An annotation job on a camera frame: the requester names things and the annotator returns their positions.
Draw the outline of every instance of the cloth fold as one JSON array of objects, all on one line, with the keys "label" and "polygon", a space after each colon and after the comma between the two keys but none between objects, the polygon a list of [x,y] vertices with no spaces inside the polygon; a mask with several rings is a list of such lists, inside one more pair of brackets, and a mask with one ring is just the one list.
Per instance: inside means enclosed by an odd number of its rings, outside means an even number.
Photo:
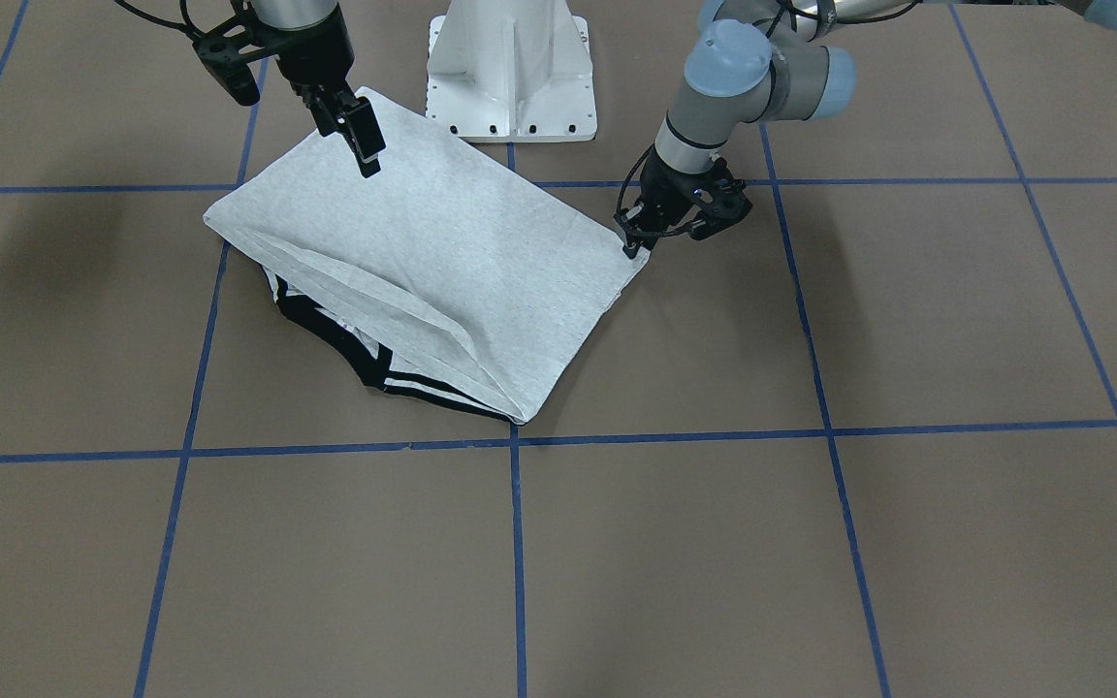
[{"label": "cloth fold", "polygon": [[313,133],[204,213],[288,318],[366,385],[532,420],[648,260],[430,119],[361,89],[386,150],[363,179]]}]

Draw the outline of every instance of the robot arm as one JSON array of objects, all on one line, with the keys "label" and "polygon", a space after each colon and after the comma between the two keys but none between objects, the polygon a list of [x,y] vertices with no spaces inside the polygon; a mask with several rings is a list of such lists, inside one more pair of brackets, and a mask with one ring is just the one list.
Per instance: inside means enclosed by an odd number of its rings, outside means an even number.
[{"label": "robot arm", "polygon": [[257,89],[249,63],[278,56],[278,68],[305,102],[323,136],[344,136],[363,176],[381,171],[378,154],[385,149],[369,99],[347,85],[354,59],[337,0],[230,0],[233,17],[201,31],[181,1],[182,26],[153,18],[125,1],[116,3],[154,23],[178,28],[192,40],[204,69],[242,106],[256,105]]},{"label": "robot arm", "polygon": [[[1059,0],[1091,22],[1117,28],[1117,0]],[[900,11],[879,15],[894,6]],[[811,44],[838,26],[897,18],[900,0],[706,0],[700,39],[652,146],[636,169],[640,194],[614,221],[636,257],[658,239],[706,239],[748,216],[745,182],[718,150],[741,123],[808,121],[840,114],[856,88],[856,65],[841,48]],[[694,217],[680,224],[696,208]]]}]

